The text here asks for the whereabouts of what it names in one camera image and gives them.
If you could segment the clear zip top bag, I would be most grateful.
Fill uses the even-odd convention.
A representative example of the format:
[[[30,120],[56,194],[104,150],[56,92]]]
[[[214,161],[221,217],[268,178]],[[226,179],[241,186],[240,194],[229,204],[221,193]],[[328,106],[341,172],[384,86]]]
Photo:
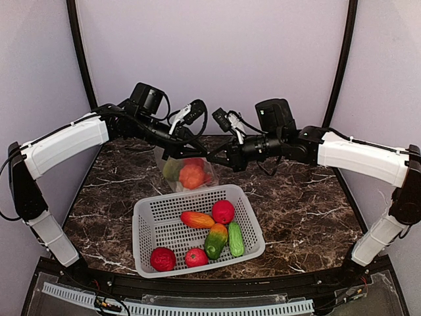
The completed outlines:
[[[202,157],[164,160],[164,149],[155,148],[154,156],[162,176],[173,192],[186,192],[219,185],[213,166]]]

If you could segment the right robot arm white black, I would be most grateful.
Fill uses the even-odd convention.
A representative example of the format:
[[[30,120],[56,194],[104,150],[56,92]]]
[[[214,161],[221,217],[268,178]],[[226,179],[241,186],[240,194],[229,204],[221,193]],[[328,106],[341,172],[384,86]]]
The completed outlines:
[[[260,123],[257,135],[248,136],[244,120],[234,111],[217,109],[213,119],[231,140],[209,153],[207,159],[244,171],[251,161],[269,157],[308,165],[345,169],[377,178],[395,189],[391,205],[351,248],[352,265],[369,265],[386,246],[420,222],[420,149],[387,147],[345,136],[333,128],[306,126],[297,129],[289,103],[269,99],[255,106]]]

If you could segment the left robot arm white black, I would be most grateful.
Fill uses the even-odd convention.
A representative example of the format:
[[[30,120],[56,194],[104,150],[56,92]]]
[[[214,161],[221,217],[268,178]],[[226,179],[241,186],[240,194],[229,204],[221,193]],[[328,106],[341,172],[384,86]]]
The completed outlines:
[[[49,210],[39,180],[74,157],[118,139],[135,138],[159,147],[164,160],[204,157],[207,151],[199,138],[209,116],[205,102],[195,99],[164,118],[155,117],[162,101],[168,100],[162,90],[138,83],[131,96],[117,105],[98,106],[35,140],[11,144],[1,169],[8,171],[16,217],[3,218],[23,221],[62,267],[85,266],[82,254]]]

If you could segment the orange pumpkin toy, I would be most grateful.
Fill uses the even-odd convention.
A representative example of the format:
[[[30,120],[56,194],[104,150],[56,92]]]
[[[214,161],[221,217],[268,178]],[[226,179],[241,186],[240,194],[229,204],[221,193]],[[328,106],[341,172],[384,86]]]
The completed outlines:
[[[204,184],[205,172],[198,166],[184,166],[180,171],[179,182],[184,188],[196,189]]]

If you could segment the yellow lemon toy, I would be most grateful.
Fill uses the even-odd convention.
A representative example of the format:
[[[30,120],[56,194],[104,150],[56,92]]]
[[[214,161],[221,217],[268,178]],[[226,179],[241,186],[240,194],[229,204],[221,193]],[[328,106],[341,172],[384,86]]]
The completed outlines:
[[[168,159],[163,167],[162,174],[167,181],[177,182],[184,162],[177,159]]]

